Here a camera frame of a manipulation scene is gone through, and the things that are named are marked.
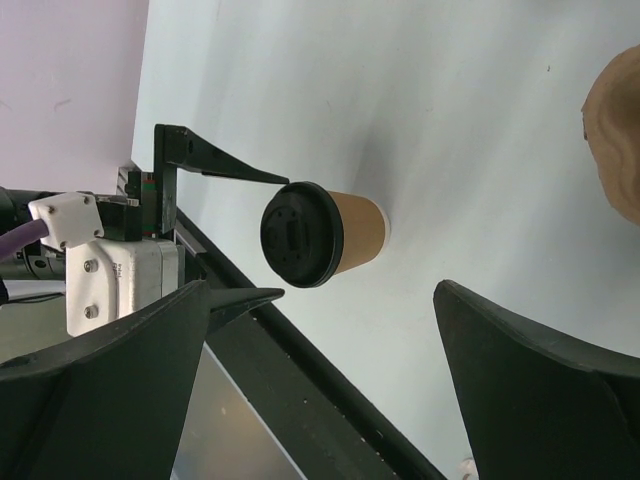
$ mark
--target black cable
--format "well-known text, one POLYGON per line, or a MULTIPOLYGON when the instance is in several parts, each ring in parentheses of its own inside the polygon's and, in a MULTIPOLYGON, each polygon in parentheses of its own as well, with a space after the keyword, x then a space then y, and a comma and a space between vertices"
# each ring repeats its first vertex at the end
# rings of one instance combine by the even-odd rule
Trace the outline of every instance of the black cable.
POLYGON ((16 298, 15 300, 9 300, 6 304, 7 305, 12 305, 12 304, 28 305, 32 303, 48 302, 49 300, 55 300, 56 298, 60 298, 60 297, 64 297, 64 294, 63 293, 47 293, 43 295, 34 295, 32 297, 16 298))

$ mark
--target black plastic lid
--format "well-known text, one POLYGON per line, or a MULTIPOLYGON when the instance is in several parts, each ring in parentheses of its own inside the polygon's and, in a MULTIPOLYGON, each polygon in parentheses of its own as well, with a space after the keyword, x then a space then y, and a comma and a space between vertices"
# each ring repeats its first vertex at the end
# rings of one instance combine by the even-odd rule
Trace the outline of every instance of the black plastic lid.
POLYGON ((291 183, 267 205, 260 241, 269 266, 283 280, 294 287, 318 287, 333 276, 342 258, 340 211, 319 185, 291 183))

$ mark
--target white connector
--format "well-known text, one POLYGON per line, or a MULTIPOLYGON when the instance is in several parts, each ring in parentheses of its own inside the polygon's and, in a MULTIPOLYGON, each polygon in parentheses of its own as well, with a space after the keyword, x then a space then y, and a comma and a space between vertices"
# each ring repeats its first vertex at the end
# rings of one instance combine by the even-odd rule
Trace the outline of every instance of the white connector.
POLYGON ((55 250, 74 248, 104 235, 93 195, 69 192, 41 198, 29 202, 29 211, 49 229, 40 242, 55 250))

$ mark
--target white table surface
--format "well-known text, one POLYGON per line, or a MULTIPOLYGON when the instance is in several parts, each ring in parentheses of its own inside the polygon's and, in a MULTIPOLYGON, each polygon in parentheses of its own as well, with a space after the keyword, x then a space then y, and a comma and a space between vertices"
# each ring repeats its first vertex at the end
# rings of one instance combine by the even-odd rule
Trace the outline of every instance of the white table surface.
MULTIPOLYGON (((133 159, 187 125, 391 218, 375 262, 278 307, 448 477, 470 454, 432 307, 451 278, 640 356, 640 229, 607 204, 580 109, 640 43, 632 0, 154 0, 133 159)), ((179 206, 261 286, 273 186, 183 174, 179 206)))

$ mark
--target paper coffee cup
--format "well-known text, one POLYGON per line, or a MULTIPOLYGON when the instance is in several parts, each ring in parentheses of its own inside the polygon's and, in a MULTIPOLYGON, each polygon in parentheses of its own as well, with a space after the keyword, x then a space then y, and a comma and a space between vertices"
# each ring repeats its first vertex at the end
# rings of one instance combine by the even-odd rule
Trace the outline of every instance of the paper coffee cup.
POLYGON ((607 200, 640 225, 640 45, 616 56, 598 76, 582 107, 584 138, 607 200))
POLYGON ((389 238, 378 205, 357 195, 292 183, 271 200, 260 240, 269 266, 287 283, 318 287, 376 258, 389 238))

